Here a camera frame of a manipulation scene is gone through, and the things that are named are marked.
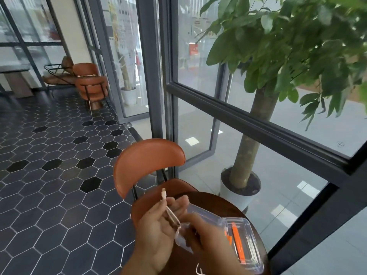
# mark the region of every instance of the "chair backrest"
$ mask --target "chair backrest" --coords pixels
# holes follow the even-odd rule
[[[92,63],[79,63],[73,66],[73,71],[76,76],[98,75],[98,67]]]
[[[78,77],[75,81],[75,86],[81,91],[86,92],[85,86],[87,86],[88,94],[102,92],[101,83],[104,89],[107,87],[106,76],[88,76]]]
[[[147,139],[133,143],[120,154],[113,168],[117,192],[125,198],[142,177],[167,167],[182,166],[185,161],[185,153],[174,142]]]
[[[61,61],[61,67],[68,73],[74,75],[74,71],[73,71],[73,60],[68,57],[68,56],[64,56],[64,58],[62,58]]]

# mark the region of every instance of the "hand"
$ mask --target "hand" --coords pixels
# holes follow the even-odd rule
[[[122,274],[158,274],[167,264],[175,238],[175,229],[168,222],[167,205],[180,218],[187,213],[189,198],[186,195],[177,200],[169,197],[144,214],[136,229],[133,255]]]
[[[197,214],[186,214],[180,221],[190,223],[190,228],[182,234],[204,274],[250,274],[239,263],[222,229],[205,222]]]

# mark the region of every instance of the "hexagonal tile floor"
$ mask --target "hexagonal tile floor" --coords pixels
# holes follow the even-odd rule
[[[118,273],[134,248],[134,200],[117,194],[113,165],[135,140],[108,107],[92,123],[75,93],[49,102],[0,98],[0,274]],[[138,195],[155,184],[144,177]]]

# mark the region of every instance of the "white plant pot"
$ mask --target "white plant pot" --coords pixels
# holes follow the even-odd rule
[[[245,208],[251,203],[251,201],[259,194],[260,189],[256,194],[251,195],[251,196],[239,195],[239,194],[232,192],[230,189],[228,189],[223,184],[223,181],[221,179],[221,188],[220,188],[219,195],[221,198],[226,199],[228,202],[235,205],[239,210],[244,211]]]
[[[138,102],[138,96],[136,92],[136,88],[127,91],[124,88],[121,88],[122,99],[124,100],[124,104],[127,106],[133,106]]]

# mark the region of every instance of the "soil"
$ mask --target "soil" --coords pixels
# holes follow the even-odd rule
[[[246,187],[236,188],[229,182],[229,176],[231,174],[231,170],[232,170],[232,167],[225,169],[221,173],[222,182],[229,190],[241,196],[253,196],[259,193],[261,189],[261,181],[256,174],[254,173],[250,174]]]

